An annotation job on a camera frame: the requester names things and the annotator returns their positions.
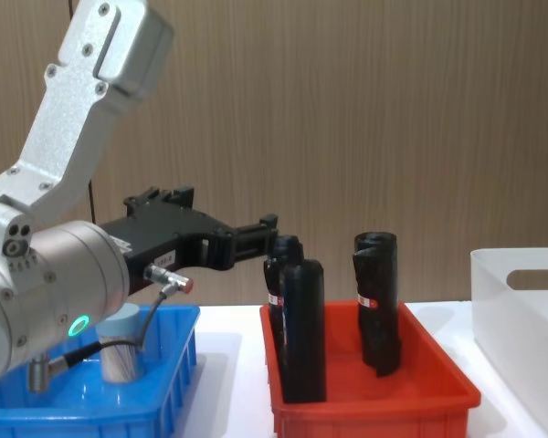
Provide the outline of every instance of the white table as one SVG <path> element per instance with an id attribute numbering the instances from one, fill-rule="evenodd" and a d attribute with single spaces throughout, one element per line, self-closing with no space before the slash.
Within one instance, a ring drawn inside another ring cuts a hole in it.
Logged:
<path id="1" fill-rule="evenodd" d="M 481 390 L 470 438 L 547 438 L 473 341 L 470 302 L 408 304 Z M 198 365 L 175 438 L 274 438 L 258 306 L 203 307 Z"/>

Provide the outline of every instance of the black bottle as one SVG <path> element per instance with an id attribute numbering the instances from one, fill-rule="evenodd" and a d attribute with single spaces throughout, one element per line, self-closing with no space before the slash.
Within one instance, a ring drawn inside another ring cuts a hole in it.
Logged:
<path id="1" fill-rule="evenodd" d="M 397 314 L 397 244 L 391 233 L 355 237 L 353 266 L 359 301 L 358 323 L 364 362 L 378 377 L 400 366 Z"/>
<path id="2" fill-rule="evenodd" d="M 280 350 L 284 345 L 284 327 L 282 322 L 282 304 L 284 298 L 280 291 L 280 276 L 282 275 L 282 269 L 287 257 L 288 242 L 292 246 L 294 240 L 298 243 L 298 238 L 293 235 L 280 235 L 277 237 L 272 253 L 264 261 L 264 279 L 268 288 L 270 327 L 272 328 L 272 336 L 274 337 L 274 345 L 279 363 Z"/>
<path id="3" fill-rule="evenodd" d="M 282 390 L 286 403 L 326 400 L 324 285 L 321 264 L 289 242 L 280 280 L 284 298 Z"/>

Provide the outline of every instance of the wood grain panel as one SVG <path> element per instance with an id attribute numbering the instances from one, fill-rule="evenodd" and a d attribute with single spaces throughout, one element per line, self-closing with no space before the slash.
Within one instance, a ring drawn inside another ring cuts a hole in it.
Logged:
<path id="1" fill-rule="evenodd" d="M 66 0 L 0 0 L 0 172 L 22 151 L 68 26 Z M 58 220 L 70 219 L 90 220 L 87 198 Z"/>
<path id="2" fill-rule="evenodd" d="M 548 0 L 152 3 L 177 37 L 101 165 L 101 220 L 150 185 L 277 213 L 332 298 L 362 231 L 398 234 L 405 300 L 468 298 L 472 249 L 548 245 Z M 194 275 L 197 302 L 264 301 L 261 261 Z"/>

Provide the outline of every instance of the red cylinder tip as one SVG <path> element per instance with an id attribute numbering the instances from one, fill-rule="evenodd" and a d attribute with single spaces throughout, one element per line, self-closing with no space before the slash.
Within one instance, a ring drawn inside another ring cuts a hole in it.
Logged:
<path id="1" fill-rule="evenodd" d="M 184 292 L 186 294 L 191 293 L 191 291 L 193 290 L 193 284 L 194 284 L 194 281 L 192 279 L 189 279 L 189 281 L 186 282 L 186 286 L 184 287 Z"/>

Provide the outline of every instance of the cable connector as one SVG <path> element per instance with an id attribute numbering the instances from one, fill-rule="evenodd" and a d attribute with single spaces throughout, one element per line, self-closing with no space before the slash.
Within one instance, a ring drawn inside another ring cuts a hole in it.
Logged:
<path id="1" fill-rule="evenodd" d="M 148 265 L 144 269 L 144 278 L 152 281 L 157 285 L 161 285 L 161 293 L 166 297 L 171 297 L 177 292 L 190 293 L 193 289 L 193 280 L 186 276 L 179 276 L 175 272 L 164 269 L 157 265 Z"/>
<path id="2" fill-rule="evenodd" d="M 28 364 L 28 391 L 33 394 L 45 392 L 49 381 L 48 355 L 43 353 L 31 359 Z"/>

